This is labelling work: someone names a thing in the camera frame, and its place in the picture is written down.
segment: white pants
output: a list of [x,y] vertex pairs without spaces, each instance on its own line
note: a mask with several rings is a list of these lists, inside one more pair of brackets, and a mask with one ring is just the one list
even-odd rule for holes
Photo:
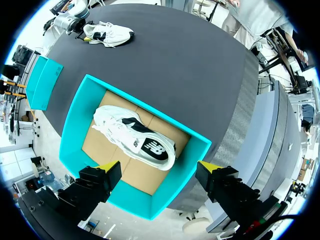
[[242,43],[247,49],[255,43],[255,38],[229,12],[222,24],[222,29]]

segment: machine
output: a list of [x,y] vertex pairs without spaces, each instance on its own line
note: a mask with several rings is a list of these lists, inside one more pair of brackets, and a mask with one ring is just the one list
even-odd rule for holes
[[75,32],[77,34],[76,39],[81,38],[81,35],[84,33],[84,25],[93,23],[92,21],[86,22],[86,18],[90,15],[90,12],[85,0],[74,0],[74,6],[64,13],[56,10],[54,12],[57,17],[54,19],[53,25],[65,30],[65,33],[68,35]]
[[[79,178],[57,196],[49,189],[32,191],[19,198],[19,206],[36,233],[44,240],[101,239],[79,227],[94,211],[99,202],[106,202],[121,179],[119,161],[99,167],[87,166],[79,171]],[[199,161],[195,177],[213,202],[218,202],[232,221],[239,224],[230,236],[233,240],[271,239],[273,223],[296,216],[280,216],[287,204],[278,203],[270,196],[259,200],[259,190],[251,189],[238,178],[238,171]]]

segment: white sneaker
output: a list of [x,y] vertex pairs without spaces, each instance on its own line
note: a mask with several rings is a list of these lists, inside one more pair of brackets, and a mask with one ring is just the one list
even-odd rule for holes
[[162,171],[174,165],[175,142],[144,126],[136,112],[105,105],[96,109],[93,118],[95,125],[92,128],[104,134],[129,157]]
[[134,35],[134,31],[128,27],[102,21],[98,25],[84,25],[83,31],[88,38],[92,39],[89,41],[90,44],[103,44],[106,48],[124,44]]

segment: turquoise tray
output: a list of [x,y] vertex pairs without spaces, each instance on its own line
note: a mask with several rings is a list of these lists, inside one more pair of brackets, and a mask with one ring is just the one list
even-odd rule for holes
[[47,110],[50,96],[63,66],[45,56],[39,56],[26,86],[31,109]]
[[67,114],[59,153],[61,162],[77,178],[79,177],[78,171],[84,167],[97,166],[97,163],[82,150],[82,146],[93,120],[93,115],[106,91],[118,94],[191,136],[179,159],[153,195],[140,191],[120,180],[108,199],[108,202],[124,211],[147,220],[153,220],[187,184],[196,171],[197,162],[202,160],[209,150],[211,141],[139,99],[93,76],[86,75]]

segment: round table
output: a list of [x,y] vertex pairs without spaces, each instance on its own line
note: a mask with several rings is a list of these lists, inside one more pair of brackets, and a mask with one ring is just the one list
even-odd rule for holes
[[[215,25],[168,7],[108,5],[91,9],[90,20],[129,27],[134,39],[116,48],[88,44],[74,34],[57,40],[48,57],[64,68],[44,112],[57,133],[61,136],[74,95],[89,74],[210,139],[206,162],[231,165],[225,148],[231,145],[229,153],[237,155],[257,94],[253,54]],[[193,177],[187,191],[195,183]],[[202,195],[201,205],[207,198]]]

